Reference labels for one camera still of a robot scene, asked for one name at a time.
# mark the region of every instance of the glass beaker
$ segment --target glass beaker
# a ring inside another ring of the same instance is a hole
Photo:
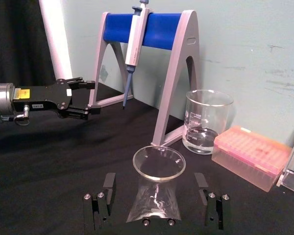
[[[213,90],[196,90],[186,93],[182,141],[197,154],[211,154],[215,137],[225,131],[233,99]]]
[[[147,146],[135,153],[133,165],[139,188],[126,222],[151,216],[181,219],[174,179],[185,170],[184,157],[168,147]]]

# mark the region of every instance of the screw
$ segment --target screw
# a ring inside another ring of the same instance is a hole
[[[174,221],[173,219],[169,219],[169,220],[168,220],[168,224],[169,224],[170,226],[173,226],[173,225],[175,224],[175,221]]]
[[[213,192],[209,193],[208,196],[209,196],[210,198],[215,198],[215,197],[216,197],[216,195],[215,195]]]
[[[222,198],[223,198],[224,200],[229,200],[229,199],[230,199],[229,195],[227,195],[227,194],[222,195]]]
[[[104,193],[103,192],[100,192],[100,193],[97,194],[97,197],[102,198],[103,196],[104,196]]]
[[[143,220],[143,225],[144,225],[144,226],[148,226],[149,224],[150,224],[149,219],[144,219],[144,220]]]
[[[87,194],[84,196],[84,199],[88,200],[90,197],[91,197],[90,194],[87,193]]]

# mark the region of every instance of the pipette holder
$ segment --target pipette holder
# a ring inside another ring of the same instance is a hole
[[[103,13],[97,45],[95,63],[96,87],[91,90],[89,106],[108,106],[122,102],[124,95],[97,101],[99,73],[104,52],[110,44],[116,55],[123,84],[126,85],[127,70],[120,43],[128,43],[132,14]],[[168,72],[163,89],[159,114],[152,140],[152,145],[168,146],[182,138],[183,126],[165,134],[173,95],[181,71],[188,68],[191,90],[200,89],[199,83],[199,33],[197,14],[185,10],[181,14],[155,14],[148,16],[143,46],[171,50]]]

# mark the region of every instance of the pipette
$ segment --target pipette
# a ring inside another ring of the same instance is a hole
[[[140,0],[139,2],[141,3],[140,7],[133,7],[135,12],[132,18],[132,25],[129,34],[128,47],[125,58],[128,77],[124,92],[123,109],[126,105],[128,91],[133,77],[133,72],[135,71],[135,68],[138,64],[138,58],[143,44],[143,38],[145,34],[148,15],[151,12],[149,8],[146,8],[146,5],[149,3],[149,0]]]

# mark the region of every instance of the pink tip box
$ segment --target pink tip box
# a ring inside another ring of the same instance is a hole
[[[212,160],[269,192],[291,150],[285,144],[233,126],[215,138]]]

